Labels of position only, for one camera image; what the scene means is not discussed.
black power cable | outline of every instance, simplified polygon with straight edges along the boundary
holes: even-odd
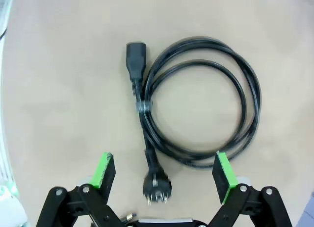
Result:
[[[172,66],[168,70],[157,76],[157,73],[162,69],[162,67],[174,57],[187,51],[199,49],[215,50],[222,52],[233,58],[239,65],[248,82],[254,103],[254,116],[248,126],[245,125],[247,103],[244,91],[236,77],[222,65],[209,60],[189,60]],[[216,148],[215,150],[210,150],[209,152],[191,151],[189,149],[182,148],[174,144],[173,142],[168,140],[166,136],[159,130],[149,110],[139,111],[140,122],[143,128],[146,143],[145,154],[149,165],[149,174],[153,174],[156,176],[156,173],[161,171],[161,173],[166,176],[160,164],[158,163],[155,149],[184,165],[195,168],[210,168],[213,166],[213,162],[205,163],[204,161],[209,158],[213,158],[216,151],[219,150],[220,152],[228,152],[228,158],[232,159],[248,147],[254,137],[259,122],[261,107],[261,89],[253,69],[239,54],[234,52],[223,42],[209,37],[191,37],[180,40],[169,46],[159,55],[159,57],[151,66],[148,76],[143,83],[145,62],[145,44],[129,43],[127,47],[127,67],[133,85],[133,92],[136,96],[136,100],[138,103],[150,102],[154,91],[160,86],[160,84],[164,80],[166,80],[171,75],[177,73],[178,71],[192,66],[207,66],[224,73],[234,84],[241,100],[241,117],[235,133],[223,146]],[[143,193],[146,193],[146,197],[150,198],[149,195],[152,196],[151,191],[148,192],[148,194],[147,192],[144,192],[144,189],[147,186],[148,185],[145,185],[144,182]]]

